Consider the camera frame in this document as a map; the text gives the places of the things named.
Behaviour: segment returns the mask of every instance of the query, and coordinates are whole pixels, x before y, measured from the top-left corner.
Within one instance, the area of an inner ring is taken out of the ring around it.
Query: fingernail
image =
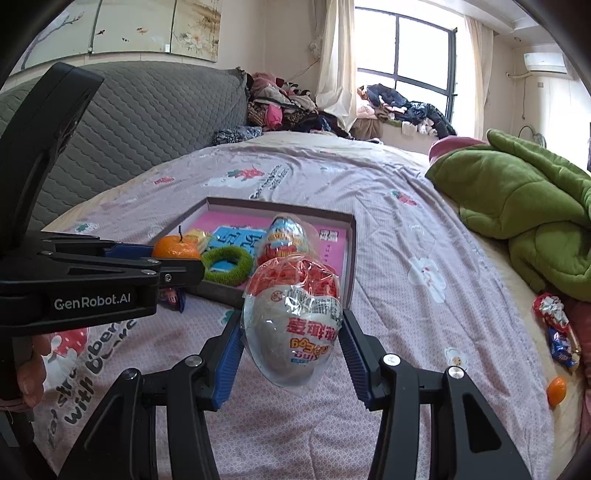
[[[21,382],[21,388],[25,395],[31,395],[35,393],[35,382],[31,378],[25,378]]]

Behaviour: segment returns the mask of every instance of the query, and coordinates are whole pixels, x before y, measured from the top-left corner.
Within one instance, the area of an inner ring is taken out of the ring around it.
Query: pile of clothes
[[[248,122],[263,131],[290,130],[321,133],[342,138],[351,136],[338,126],[335,116],[318,110],[309,90],[286,82],[271,73],[248,75],[250,89]]]
[[[418,131],[439,138],[456,135],[446,116],[430,103],[409,102],[380,83],[357,89],[357,121],[353,131],[360,132],[359,135],[378,134],[382,131],[378,122],[400,125],[403,134]]]

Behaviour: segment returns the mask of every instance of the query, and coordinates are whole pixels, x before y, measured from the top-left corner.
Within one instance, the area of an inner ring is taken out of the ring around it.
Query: air conditioner
[[[555,52],[532,52],[523,55],[525,67],[534,75],[574,79],[574,70],[564,54]]]

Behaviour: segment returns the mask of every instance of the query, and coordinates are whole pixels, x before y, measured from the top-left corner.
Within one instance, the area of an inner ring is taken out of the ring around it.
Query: green ring toy
[[[212,272],[212,265],[221,260],[235,263],[236,266],[228,272]],[[201,262],[205,267],[204,279],[223,285],[237,287],[244,283],[252,270],[252,257],[242,247],[229,245],[226,247],[213,248],[202,253]]]

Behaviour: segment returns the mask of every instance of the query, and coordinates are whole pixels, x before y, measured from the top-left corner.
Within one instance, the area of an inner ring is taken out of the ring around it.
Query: window
[[[355,8],[357,84],[394,88],[430,103],[451,121],[456,87],[456,33],[377,8]]]

